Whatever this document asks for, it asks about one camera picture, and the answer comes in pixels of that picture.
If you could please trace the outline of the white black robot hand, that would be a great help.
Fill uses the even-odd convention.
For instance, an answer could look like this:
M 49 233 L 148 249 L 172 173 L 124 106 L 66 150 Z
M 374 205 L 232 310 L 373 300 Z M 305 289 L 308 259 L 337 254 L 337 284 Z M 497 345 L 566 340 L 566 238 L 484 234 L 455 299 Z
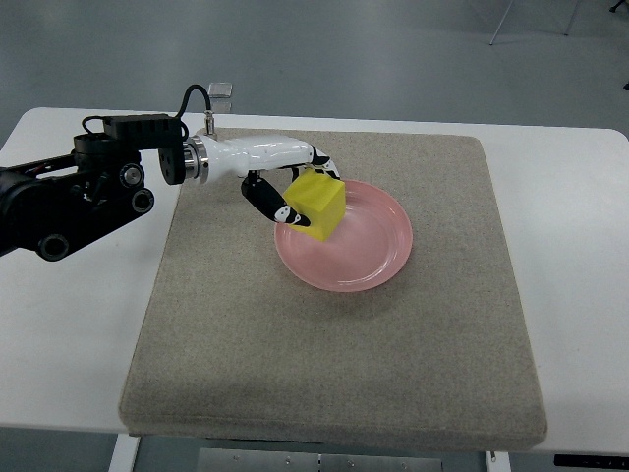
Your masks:
M 313 220 L 290 206 L 260 173 L 305 167 L 336 180 L 340 178 L 335 163 L 322 150 L 280 135 L 248 136 L 226 141 L 193 135 L 185 141 L 184 157 L 188 179 L 206 184 L 226 175 L 236 175 L 242 179 L 241 193 L 261 214 L 276 223 L 300 228 L 312 227 Z

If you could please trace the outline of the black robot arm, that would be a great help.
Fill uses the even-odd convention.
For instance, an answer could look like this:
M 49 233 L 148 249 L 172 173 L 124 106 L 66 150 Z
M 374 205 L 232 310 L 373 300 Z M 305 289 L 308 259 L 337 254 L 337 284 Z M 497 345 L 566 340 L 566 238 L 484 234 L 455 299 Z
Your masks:
M 164 113 L 100 116 L 68 154 L 1 170 L 1 252 L 58 262 L 150 212 L 141 153 L 156 150 L 169 185 L 186 177 L 188 127 Z

